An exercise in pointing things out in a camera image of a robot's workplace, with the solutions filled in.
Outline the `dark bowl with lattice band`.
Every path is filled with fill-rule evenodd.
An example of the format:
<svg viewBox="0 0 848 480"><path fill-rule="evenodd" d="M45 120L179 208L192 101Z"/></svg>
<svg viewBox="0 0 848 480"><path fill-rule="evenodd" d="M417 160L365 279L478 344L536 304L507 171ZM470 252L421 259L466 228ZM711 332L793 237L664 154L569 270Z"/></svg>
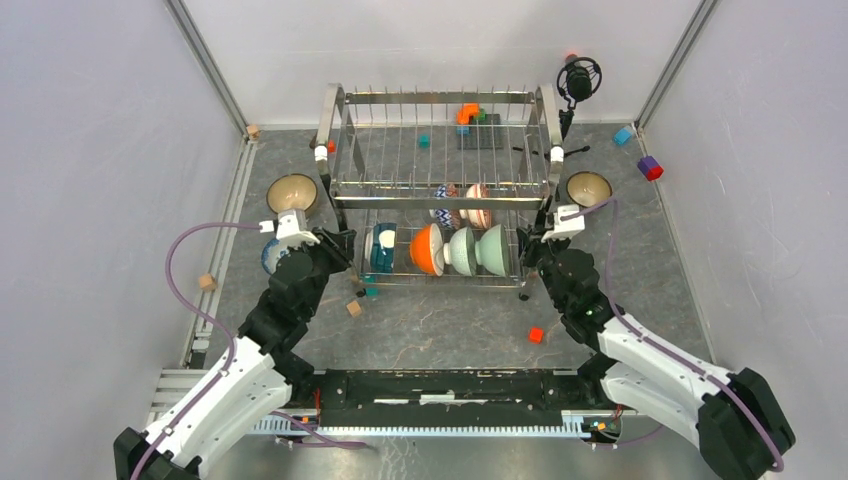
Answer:
<svg viewBox="0 0 848 480"><path fill-rule="evenodd" d="M613 188L602 175L592 171L581 171L568 178L566 193L574 204L590 208L612 197Z"/></svg>

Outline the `white blue floral bowl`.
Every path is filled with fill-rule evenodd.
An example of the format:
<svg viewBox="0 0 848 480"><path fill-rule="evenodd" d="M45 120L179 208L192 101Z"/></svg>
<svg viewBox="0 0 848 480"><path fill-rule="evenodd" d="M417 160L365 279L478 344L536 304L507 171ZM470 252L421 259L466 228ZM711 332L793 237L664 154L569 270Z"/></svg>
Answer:
<svg viewBox="0 0 848 480"><path fill-rule="evenodd" d="M278 239L272 238L265 244L261 252L260 260L263 270L268 275L272 275L276 271L279 260L288 254L289 249L281 244Z"/></svg>

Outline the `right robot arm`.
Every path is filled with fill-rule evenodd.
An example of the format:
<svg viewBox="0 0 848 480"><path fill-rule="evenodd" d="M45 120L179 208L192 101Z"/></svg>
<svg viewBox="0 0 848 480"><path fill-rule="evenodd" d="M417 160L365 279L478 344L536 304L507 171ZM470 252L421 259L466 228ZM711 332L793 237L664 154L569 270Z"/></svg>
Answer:
<svg viewBox="0 0 848 480"><path fill-rule="evenodd" d="M594 351L577 382L591 408L635 409L689 441L722 479L759 479L784 467L797 438L767 380L727 370L651 332L600 286L591 254L569 241L518 231L522 264L542 280L560 321Z"/></svg>

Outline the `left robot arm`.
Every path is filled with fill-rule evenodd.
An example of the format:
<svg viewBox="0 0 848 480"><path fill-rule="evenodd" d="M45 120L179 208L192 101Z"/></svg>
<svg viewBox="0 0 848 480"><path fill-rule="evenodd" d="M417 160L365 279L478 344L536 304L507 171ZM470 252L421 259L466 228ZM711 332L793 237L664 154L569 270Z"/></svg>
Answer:
<svg viewBox="0 0 848 480"><path fill-rule="evenodd" d="M203 479L259 420L314 394L311 364L294 354L330 277L353 263L356 233L314 228L315 242L289 248L227 351L167 413L116 438L119 479Z"/></svg>

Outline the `blue rimmed small bowl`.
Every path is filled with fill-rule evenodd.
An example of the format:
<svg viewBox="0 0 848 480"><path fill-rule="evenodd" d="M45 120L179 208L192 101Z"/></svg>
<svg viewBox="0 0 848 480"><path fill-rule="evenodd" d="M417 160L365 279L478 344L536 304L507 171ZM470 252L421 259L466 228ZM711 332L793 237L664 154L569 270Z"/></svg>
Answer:
<svg viewBox="0 0 848 480"><path fill-rule="evenodd" d="M390 274L394 271L396 236L394 222L378 223L367 231L364 254L369 272Z"/></svg>

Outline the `white bowl with orange rim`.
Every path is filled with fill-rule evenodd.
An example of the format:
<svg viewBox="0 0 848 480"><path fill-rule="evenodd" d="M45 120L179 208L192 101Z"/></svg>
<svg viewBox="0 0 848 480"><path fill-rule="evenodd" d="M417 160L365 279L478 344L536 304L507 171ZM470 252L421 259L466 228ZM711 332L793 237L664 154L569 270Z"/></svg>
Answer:
<svg viewBox="0 0 848 480"><path fill-rule="evenodd" d="M422 272L440 277L444 273L444 241L437 224L419 229L409 245L410 259Z"/></svg>

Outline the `copper bowl with floral motif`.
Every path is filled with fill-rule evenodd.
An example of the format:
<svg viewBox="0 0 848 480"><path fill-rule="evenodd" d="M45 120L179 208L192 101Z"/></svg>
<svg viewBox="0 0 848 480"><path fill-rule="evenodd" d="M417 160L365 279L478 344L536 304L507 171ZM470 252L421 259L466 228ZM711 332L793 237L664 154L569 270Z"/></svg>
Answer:
<svg viewBox="0 0 848 480"><path fill-rule="evenodd" d="M284 175L269 186L266 203L274 213L299 209L310 216L318 205L318 186L311 177L301 173Z"/></svg>

